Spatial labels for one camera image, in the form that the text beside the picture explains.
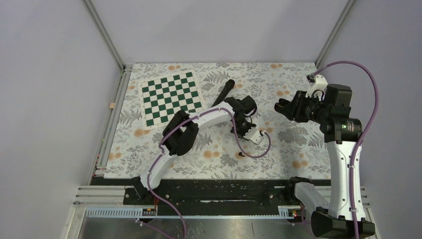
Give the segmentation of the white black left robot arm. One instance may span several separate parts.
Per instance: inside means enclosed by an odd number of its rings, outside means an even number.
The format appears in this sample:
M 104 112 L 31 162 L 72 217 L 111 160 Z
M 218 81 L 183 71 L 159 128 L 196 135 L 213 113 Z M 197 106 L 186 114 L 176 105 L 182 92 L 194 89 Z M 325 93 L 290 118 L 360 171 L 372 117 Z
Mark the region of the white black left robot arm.
M 160 153 L 147 171 L 140 175 L 139 182 L 134 183 L 135 198 L 144 205 L 154 200 L 153 189 L 157 188 L 161 179 L 179 156 L 188 153 L 197 139 L 198 133 L 216 124 L 232 122 L 231 133 L 235 139 L 244 139 L 260 144 L 263 133 L 257 125 L 249 122 L 247 117 L 257 109 L 255 101 L 247 96 L 242 100 L 228 97 L 199 113 L 176 112 L 163 130 L 163 138 L 158 146 Z

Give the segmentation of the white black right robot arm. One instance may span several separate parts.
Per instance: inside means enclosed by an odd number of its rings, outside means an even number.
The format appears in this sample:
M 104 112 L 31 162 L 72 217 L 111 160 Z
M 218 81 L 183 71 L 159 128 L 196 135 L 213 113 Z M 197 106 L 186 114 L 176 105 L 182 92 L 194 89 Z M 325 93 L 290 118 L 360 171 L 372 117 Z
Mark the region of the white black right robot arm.
M 366 219 L 361 199 L 359 158 L 360 120 L 350 114 L 352 90 L 329 84 L 325 90 L 297 91 L 291 101 L 279 99 L 276 112 L 295 122 L 316 122 L 324 135 L 331 168 L 331 193 L 326 200 L 306 178 L 292 177 L 285 197 L 302 203 L 312 234 L 327 239 L 364 239 L 375 234 L 375 224 Z

